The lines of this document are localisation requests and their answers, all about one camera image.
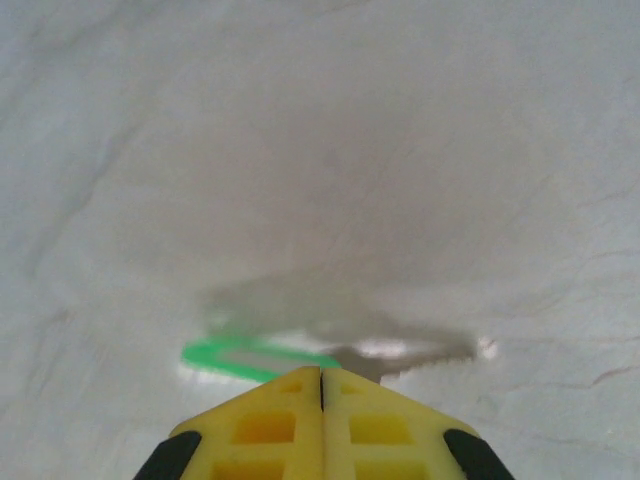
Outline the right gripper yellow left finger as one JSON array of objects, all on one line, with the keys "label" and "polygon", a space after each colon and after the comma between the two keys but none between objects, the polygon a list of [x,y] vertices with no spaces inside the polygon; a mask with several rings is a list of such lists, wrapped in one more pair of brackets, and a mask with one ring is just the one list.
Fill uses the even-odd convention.
[{"label": "right gripper yellow left finger", "polygon": [[137,480],[323,480],[322,373],[303,367],[178,424]]}]

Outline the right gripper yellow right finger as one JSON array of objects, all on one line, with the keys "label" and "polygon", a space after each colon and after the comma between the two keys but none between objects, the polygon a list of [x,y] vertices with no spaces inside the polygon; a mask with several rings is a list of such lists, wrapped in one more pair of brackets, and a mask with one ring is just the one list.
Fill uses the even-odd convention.
[{"label": "right gripper yellow right finger", "polygon": [[515,480],[472,427],[343,369],[322,372],[325,480]]}]

